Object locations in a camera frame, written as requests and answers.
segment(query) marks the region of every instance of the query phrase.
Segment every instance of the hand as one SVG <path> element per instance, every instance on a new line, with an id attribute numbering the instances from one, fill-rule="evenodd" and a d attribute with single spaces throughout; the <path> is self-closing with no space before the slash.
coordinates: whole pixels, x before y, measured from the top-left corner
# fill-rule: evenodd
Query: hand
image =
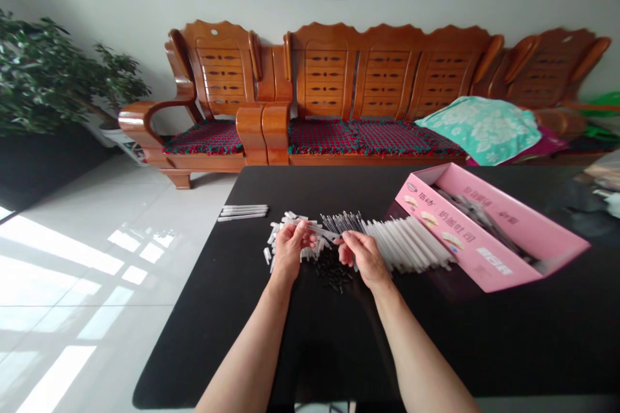
<path id="1" fill-rule="evenodd" d="M 355 263 L 360 269 L 360 274 L 364 284 L 374 292 L 379 287 L 391 283 L 383 257 L 377 248 L 375 238 L 362 234 L 357 231 L 345 231 L 338 248 L 340 262 L 343 265 L 353 266 L 353 255 Z"/>
<path id="2" fill-rule="evenodd" d="M 272 278 L 283 279 L 293 283 L 299 274 L 299 255 L 302 248 L 314 248 L 316 236 L 306 229 L 306 222 L 300 221 L 297 225 L 286 224 L 276 236 L 276 255 L 273 258 Z"/>

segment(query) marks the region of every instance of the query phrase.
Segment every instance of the plant pot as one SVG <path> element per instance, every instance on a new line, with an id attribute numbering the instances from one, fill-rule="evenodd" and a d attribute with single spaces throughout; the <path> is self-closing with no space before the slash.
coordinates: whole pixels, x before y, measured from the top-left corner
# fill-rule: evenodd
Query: plant pot
<path id="1" fill-rule="evenodd" d="M 108 160 L 105 148 L 82 125 L 57 134 L 0 137 L 0 206 L 21 211 Z"/>
<path id="2" fill-rule="evenodd" d="M 138 145 L 138 142 L 125 134 L 122 129 L 101 129 L 101 133 L 133 158 L 138 166 L 147 166 L 147 160 L 142 147 Z"/>

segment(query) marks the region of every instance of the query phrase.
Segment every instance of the pink cloth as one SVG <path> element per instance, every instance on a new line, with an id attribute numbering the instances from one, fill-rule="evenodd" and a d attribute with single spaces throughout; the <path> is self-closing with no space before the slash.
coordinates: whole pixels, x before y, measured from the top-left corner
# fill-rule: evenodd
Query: pink cloth
<path id="1" fill-rule="evenodd" d="M 501 165 L 512 165 L 513 163 L 518 163 L 519 161 L 524 161 L 529 158 L 538 158 L 543 156 L 549 156 L 560 150 L 564 150 L 568 148 L 568 142 L 559 139 L 555 133 L 546 127 L 538 126 L 538 130 L 541 132 L 541 139 L 530 148 L 523 150 L 519 155 L 506 160 L 501 163 Z M 472 157 L 467 158 L 468 166 L 480 166 L 478 163 L 474 161 Z"/>

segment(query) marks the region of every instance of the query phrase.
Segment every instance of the green floral towel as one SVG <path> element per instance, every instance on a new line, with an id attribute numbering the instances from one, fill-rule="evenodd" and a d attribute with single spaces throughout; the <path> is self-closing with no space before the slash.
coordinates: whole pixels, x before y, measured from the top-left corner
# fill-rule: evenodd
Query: green floral towel
<path id="1" fill-rule="evenodd" d="M 459 97 L 415 123 L 459 144 L 480 166 L 499 165 L 541 139 L 532 112 L 481 97 Z"/>

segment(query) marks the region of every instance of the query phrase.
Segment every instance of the carved wooden backrest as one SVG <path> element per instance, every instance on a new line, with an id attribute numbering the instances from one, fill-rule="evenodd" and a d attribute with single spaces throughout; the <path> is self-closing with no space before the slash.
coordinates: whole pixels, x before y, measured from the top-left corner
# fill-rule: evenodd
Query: carved wooden backrest
<path id="1" fill-rule="evenodd" d="M 254 106 L 254 82 L 262 78 L 260 42 L 241 26 L 196 21 L 181 31 L 205 115 L 235 115 Z"/>
<path id="2" fill-rule="evenodd" d="M 581 81 L 611 43 L 607 37 L 596 40 L 587 29 L 558 28 L 538 38 L 532 57 L 518 74 L 506 78 L 506 95 L 499 96 L 526 108 L 556 106 L 565 94 L 576 98 Z"/>
<path id="3" fill-rule="evenodd" d="M 287 76 L 297 87 L 297 114 L 349 119 L 360 34 L 342 23 L 312 23 L 284 37 Z"/>
<path id="4" fill-rule="evenodd" d="M 172 29 L 168 33 L 168 41 L 164 47 L 174 74 L 177 93 L 194 94 L 194 99 L 196 99 L 196 84 L 194 83 L 192 66 L 189 63 L 187 46 L 178 29 Z"/>
<path id="5" fill-rule="evenodd" d="M 405 116 L 425 37 L 411 25 L 385 24 L 361 35 L 353 119 Z"/>
<path id="6" fill-rule="evenodd" d="M 447 26 L 427 35 L 406 119 L 427 116 L 468 95 L 470 86 L 482 79 L 503 45 L 503 36 L 492 37 L 477 26 Z"/>

